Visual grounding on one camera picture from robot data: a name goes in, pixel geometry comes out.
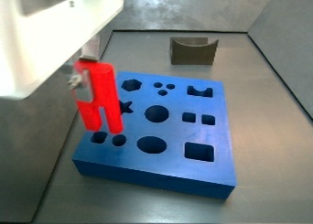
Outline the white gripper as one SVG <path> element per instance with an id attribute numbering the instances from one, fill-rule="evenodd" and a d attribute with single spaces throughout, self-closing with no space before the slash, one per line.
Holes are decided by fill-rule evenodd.
<path id="1" fill-rule="evenodd" d="M 68 88 L 91 102 L 92 81 L 77 60 L 99 60 L 96 35 L 123 0 L 0 0 L 0 98 L 28 97 L 69 57 Z"/>

